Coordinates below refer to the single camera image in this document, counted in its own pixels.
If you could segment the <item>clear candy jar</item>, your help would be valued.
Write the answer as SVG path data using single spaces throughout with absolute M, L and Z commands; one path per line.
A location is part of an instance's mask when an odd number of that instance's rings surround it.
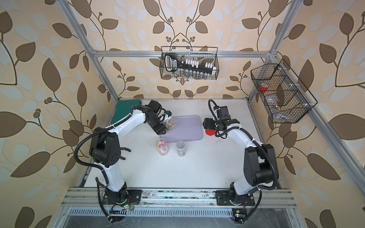
M 168 132 L 168 131 L 172 130 L 172 128 L 176 125 L 176 120 L 169 119 L 167 121 L 164 121 L 163 124 L 166 127 L 166 131 Z

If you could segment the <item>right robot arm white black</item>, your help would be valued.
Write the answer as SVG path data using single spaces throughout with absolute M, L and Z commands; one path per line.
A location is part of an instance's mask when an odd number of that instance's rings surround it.
M 232 138 L 244 150 L 244 176 L 231 183 L 228 190 L 231 204 L 240 205 L 257 191 L 277 188 L 279 172 L 272 145 L 257 141 L 236 119 L 205 118 L 202 126 L 213 130 L 215 137 Z

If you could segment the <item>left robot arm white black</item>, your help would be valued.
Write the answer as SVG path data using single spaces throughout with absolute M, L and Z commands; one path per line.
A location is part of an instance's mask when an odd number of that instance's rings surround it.
M 109 199 L 122 204 L 128 199 L 128 193 L 118 165 L 122 151 L 119 140 L 140 124 L 148 124 L 157 135 L 164 135 L 167 133 L 164 122 L 171 117 L 172 112 L 162 108 L 162 105 L 155 100 L 147 105 L 134 106 L 116 123 L 106 128 L 95 129 L 91 135 L 79 142 L 74 149 L 73 157 L 78 164 L 99 169 L 105 184 L 97 181 L 97 185 L 105 188 Z M 79 159 L 79 150 L 88 140 L 91 140 L 89 155 L 93 163 Z

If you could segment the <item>red jar lid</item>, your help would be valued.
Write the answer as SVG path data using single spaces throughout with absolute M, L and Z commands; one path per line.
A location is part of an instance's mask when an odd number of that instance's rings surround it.
M 206 129 L 206 130 L 205 130 L 205 133 L 206 133 L 208 136 L 213 136 L 213 135 L 215 135 L 215 130 Z

